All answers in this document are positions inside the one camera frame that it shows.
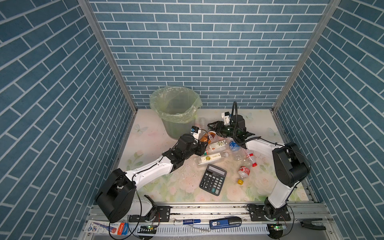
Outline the brown coffee bottle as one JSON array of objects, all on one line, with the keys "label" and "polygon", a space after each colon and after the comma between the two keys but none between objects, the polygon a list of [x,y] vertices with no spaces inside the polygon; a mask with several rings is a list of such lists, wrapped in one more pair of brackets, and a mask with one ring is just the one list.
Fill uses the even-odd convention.
[{"label": "brown coffee bottle", "polygon": [[200,138],[200,142],[202,143],[212,143],[216,137],[216,132],[214,131],[209,131],[207,133],[205,133],[201,138]]}]

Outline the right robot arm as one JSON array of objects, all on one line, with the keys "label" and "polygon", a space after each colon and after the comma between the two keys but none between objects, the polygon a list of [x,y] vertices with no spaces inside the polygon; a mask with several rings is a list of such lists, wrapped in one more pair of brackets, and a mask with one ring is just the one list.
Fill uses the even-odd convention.
[{"label": "right robot arm", "polygon": [[209,130],[216,132],[222,138],[232,138],[245,150],[256,151],[273,158],[278,180],[272,193],[265,200],[265,210],[283,209],[295,187],[308,176],[312,169],[307,157],[293,142],[273,143],[247,131],[245,119],[241,115],[225,112],[222,118],[222,121],[209,123]]}]

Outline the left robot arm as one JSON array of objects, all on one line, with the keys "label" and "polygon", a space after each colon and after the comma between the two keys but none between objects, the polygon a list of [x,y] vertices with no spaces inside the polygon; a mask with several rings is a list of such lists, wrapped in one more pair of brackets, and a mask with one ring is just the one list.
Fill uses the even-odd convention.
[{"label": "left robot arm", "polygon": [[127,172],[120,168],[112,171],[95,196],[96,204],[110,223],[116,223],[127,215],[138,216],[141,221],[152,221],[157,204],[147,195],[141,199],[138,190],[157,178],[174,172],[191,156],[202,156],[207,146],[207,141],[184,134],[173,148],[162,153],[155,161]]}]

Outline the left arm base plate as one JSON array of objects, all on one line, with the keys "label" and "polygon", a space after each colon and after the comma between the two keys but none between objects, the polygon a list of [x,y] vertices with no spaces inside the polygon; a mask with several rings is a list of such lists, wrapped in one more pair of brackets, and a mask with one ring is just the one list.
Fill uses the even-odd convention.
[{"label": "left arm base plate", "polygon": [[156,209],[153,207],[146,216],[131,215],[128,218],[128,222],[169,222],[171,214],[170,206],[157,206]]}]

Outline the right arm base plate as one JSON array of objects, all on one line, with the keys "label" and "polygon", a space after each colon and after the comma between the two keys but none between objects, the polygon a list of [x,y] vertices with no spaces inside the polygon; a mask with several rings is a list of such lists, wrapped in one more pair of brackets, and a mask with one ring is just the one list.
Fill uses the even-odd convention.
[{"label": "right arm base plate", "polygon": [[262,221],[290,221],[291,216],[288,211],[288,206],[284,205],[282,208],[275,209],[270,205],[255,205],[248,204],[246,205],[246,210],[250,213],[252,222],[262,222]]}]

